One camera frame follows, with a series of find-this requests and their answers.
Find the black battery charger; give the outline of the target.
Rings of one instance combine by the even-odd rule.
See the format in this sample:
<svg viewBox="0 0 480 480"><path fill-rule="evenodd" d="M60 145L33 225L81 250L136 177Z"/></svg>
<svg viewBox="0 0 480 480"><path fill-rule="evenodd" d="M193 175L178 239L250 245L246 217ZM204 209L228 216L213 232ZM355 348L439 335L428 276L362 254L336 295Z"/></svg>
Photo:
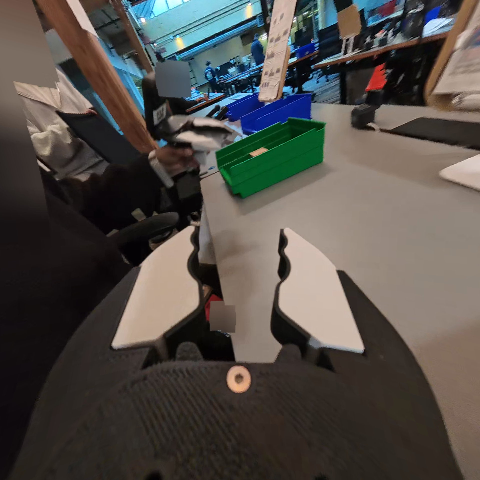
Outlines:
<svg viewBox="0 0 480 480"><path fill-rule="evenodd" d="M356 105L351 110L351 127L357 130L374 129L378 130L375 115L378 109L374 109L365 103Z"/></svg>

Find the narrow instruction board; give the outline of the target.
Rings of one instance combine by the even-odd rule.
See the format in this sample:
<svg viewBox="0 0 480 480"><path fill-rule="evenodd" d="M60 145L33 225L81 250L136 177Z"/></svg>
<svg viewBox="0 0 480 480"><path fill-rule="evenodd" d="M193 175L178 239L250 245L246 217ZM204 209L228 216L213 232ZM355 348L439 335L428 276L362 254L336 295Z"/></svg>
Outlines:
<svg viewBox="0 0 480 480"><path fill-rule="evenodd" d="M275 0L270 15L268 42L261 73L258 99L263 103L279 100L283 95L291 48L289 38L296 12L295 0Z"/></svg>

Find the green plastic bin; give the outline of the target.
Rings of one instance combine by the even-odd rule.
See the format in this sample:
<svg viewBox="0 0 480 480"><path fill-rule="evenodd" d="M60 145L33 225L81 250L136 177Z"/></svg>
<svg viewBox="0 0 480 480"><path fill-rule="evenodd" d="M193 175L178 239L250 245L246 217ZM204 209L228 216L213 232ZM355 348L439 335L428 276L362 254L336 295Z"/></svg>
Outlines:
<svg viewBox="0 0 480 480"><path fill-rule="evenodd" d="M323 162L326 123L289 118L215 153L231 194L246 198ZM256 157L249 153L265 147Z"/></svg>

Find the grey desk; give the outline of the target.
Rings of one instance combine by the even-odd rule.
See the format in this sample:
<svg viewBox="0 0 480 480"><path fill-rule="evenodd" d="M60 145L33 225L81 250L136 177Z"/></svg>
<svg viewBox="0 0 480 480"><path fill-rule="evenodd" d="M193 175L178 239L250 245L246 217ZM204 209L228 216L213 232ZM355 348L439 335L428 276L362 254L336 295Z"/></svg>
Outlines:
<svg viewBox="0 0 480 480"><path fill-rule="evenodd" d="M351 106L315 104L324 160L247 199L201 181L238 361L269 363L279 231L345 271L405 340L442 411L465 479L479 479L479 192L439 177L476 153L351 128Z"/></svg>

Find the blue plastic bin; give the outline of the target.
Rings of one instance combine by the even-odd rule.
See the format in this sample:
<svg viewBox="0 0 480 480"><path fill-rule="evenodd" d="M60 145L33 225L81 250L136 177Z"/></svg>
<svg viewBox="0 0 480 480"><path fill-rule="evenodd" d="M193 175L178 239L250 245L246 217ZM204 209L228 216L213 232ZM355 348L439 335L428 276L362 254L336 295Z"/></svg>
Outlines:
<svg viewBox="0 0 480 480"><path fill-rule="evenodd" d="M242 117L265 106L259 101L258 93L251 93L227 105L226 118L229 122L237 122Z"/></svg>
<svg viewBox="0 0 480 480"><path fill-rule="evenodd" d="M240 118L243 135L252 135L289 118L311 119L312 93L294 94L248 113Z"/></svg>

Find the wooden top table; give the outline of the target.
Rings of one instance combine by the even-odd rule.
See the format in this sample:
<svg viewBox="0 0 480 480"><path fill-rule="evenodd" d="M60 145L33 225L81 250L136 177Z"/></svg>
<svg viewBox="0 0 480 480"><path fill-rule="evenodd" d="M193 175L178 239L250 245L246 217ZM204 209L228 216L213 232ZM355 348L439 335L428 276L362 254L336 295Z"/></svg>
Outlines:
<svg viewBox="0 0 480 480"><path fill-rule="evenodd" d="M423 89L449 30L426 37L374 47L349 56L332 56L313 65L324 76L338 75L339 103L359 104L376 67L383 67L387 101L406 105L424 105Z"/></svg>

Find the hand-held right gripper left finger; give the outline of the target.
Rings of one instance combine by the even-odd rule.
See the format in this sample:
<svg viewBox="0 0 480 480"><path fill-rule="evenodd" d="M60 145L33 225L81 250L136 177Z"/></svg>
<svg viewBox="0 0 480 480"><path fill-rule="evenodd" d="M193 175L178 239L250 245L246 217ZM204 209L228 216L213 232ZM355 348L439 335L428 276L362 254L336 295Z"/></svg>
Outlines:
<svg viewBox="0 0 480 480"><path fill-rule="evenodd" d="M138 267L111 349L150 348L166 361L183 342L195 343L202 336L206 312L198 273L199 230L186 227Z"/></svg>

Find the red plastic part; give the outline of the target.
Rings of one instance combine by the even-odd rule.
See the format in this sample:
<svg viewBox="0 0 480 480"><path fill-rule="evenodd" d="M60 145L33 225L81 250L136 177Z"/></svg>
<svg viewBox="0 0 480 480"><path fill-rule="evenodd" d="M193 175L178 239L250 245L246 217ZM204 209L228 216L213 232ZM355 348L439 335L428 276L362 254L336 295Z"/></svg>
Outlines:
<svg viewBox="0 0 480 480"><path fill-rule="evenodd" d="M388 72L385 63L376 66L365 89L365 92L370 93L382 91L387 83L387 76Z"/></svg>

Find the person's left hand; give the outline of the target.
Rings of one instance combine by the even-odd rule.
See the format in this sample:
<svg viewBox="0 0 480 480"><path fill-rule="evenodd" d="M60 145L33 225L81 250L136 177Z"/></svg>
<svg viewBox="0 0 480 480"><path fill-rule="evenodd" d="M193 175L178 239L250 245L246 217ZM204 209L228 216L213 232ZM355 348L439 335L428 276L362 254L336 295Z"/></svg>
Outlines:
<svg viewBox="0 0 480 480"><path fill-rule="evenodd" d="M199 163L190 147L166 145L156 148L154 155L170 177L177 176L184 171L199 169Z"/></svg>

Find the red badge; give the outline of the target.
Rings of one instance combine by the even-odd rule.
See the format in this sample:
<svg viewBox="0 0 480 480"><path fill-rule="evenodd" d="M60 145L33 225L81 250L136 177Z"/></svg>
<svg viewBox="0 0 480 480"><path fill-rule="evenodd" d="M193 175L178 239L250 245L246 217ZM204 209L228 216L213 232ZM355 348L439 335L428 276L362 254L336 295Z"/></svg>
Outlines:
<svg viewBox="0 0 480 480"><path fill-rule="evenodd" d="M214 293L212 287L203 285L204 311L207 322L210 322L210 311L212 303L223 302L223 299Z"/></svg>

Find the thick wooden beam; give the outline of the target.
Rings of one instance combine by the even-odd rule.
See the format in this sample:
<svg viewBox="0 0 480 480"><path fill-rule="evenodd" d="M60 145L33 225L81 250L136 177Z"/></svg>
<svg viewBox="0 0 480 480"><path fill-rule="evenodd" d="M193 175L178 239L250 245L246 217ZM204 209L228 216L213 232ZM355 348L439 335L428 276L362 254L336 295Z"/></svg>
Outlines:
<svg viewBox="0 0 480 480"><path fill-rule="evenodd" d="M38 4L127 140L142 153L157 149L157 142L148 132L141 112L93 33L93 28L84 28L86 21L79 20L68 1L40 0Z"/></svg>

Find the thin wooden beam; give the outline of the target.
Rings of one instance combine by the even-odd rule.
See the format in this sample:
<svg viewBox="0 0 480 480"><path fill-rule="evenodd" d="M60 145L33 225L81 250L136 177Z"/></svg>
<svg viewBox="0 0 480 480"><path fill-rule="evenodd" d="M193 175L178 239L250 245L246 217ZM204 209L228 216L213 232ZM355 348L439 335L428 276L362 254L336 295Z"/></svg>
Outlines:
<svg viewBox="0 0 480 480"><path fill-rule="evenodd" d="M153 72L153 64L151 58L149 57L145 46L143 45L138 33L136 32L130 18L127 14L127 11L121 0L110 0L109 3L116 12L118 18L120 19L124 30L129 39L130 45L134 48L135 52L138 55L141 67L145 70L146 74Z"/></svg>

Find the white paper sheet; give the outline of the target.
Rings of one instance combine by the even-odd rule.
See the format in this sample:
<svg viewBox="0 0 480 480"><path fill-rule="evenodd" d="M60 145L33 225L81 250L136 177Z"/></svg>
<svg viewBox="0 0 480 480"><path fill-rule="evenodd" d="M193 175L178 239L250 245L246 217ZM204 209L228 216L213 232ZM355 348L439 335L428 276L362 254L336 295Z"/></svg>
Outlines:
<svg viewBox="0 0 480 480"><path fill-rule="evenodd" d="M80 27L83 31L92 34L94 37L98 38L98 34L93 27L85 9L83 8L81 1L79 0L67 0L70 10L75 15L76 20L78 21Z"/></svg>

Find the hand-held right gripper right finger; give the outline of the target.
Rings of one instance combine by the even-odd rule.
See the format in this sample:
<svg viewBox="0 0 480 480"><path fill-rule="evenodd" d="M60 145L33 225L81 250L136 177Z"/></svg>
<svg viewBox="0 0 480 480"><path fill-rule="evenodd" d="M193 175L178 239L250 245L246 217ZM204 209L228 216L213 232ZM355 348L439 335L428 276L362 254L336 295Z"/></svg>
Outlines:
<svg viewBox="0 0 480 480"><path fill-rule="evenodd" d="M333 261L289 227L280 230L278 255L273 338L309 363L334 363L335 354L362 360L364 341Z"/></svg>

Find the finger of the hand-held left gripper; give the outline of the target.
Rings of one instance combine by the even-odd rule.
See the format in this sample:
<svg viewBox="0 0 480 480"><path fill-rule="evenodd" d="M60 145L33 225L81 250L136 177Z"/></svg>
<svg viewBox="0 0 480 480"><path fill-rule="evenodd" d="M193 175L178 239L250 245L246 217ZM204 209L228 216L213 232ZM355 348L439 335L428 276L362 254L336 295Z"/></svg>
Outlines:
<svg viewBox="0 0 480 480"><path fill-rule="evenodd" d="M204 167L207 164L209 152L216 152L235 140L234 133L180 133L176 135L176 143L189 147L193 151L196 162Z"/></svg>
<svg viewBox="0 0 480 480"><path fill-rule="evenodd" d="M169 136L180 135L235 135L235 130L212 117L174 115L169 117Z"/></svg>

